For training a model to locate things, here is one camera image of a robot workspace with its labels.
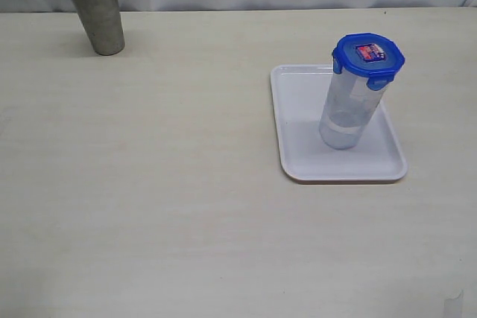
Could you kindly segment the clear plastic container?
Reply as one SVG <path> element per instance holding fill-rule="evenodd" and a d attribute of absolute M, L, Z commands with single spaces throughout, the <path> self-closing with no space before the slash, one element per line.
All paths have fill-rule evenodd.
<path fill-rule="evenodd" d="M 346 69 L 334 73 L 319 123 L 325 144 L 337 150 L 355 147 L 387 87 L 385 81 L 370 85 L 366 77 Z"/>

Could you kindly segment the blue plastic lid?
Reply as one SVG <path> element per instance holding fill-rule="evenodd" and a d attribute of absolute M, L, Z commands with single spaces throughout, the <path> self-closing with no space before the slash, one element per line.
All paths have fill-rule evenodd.
<path fill-rule="evenodd" d="M 405 57 L 394 42 L 373 33 L 342 37 L 332 51 L 332 58 L 335 74 L 342 74 L 346 69 L 367 78 L 367 87 L 372 91 L 384 89 L 393 82 L 405 63 Z"/>

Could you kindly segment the stainless steel cup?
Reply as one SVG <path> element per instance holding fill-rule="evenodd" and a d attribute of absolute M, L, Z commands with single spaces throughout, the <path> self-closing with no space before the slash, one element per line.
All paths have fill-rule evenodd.
<path fill-rule="evenodd" d="M 93 50 L 102 56 L 125 47 L 119 0 L 72 0 Z"/>

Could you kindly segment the white rectangular tray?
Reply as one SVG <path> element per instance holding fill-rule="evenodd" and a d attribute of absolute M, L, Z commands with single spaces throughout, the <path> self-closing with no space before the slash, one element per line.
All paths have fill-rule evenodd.
<path fill-rule="evenodd" d="M 280 163 L 301 183 L 389 183 L 408 172 L 384 104 L 378 105 L 360 142 L 349 150 L 327 146 L 318 132 L 332 67 L 280 65 L 271 71 L 271 95 Z"/>

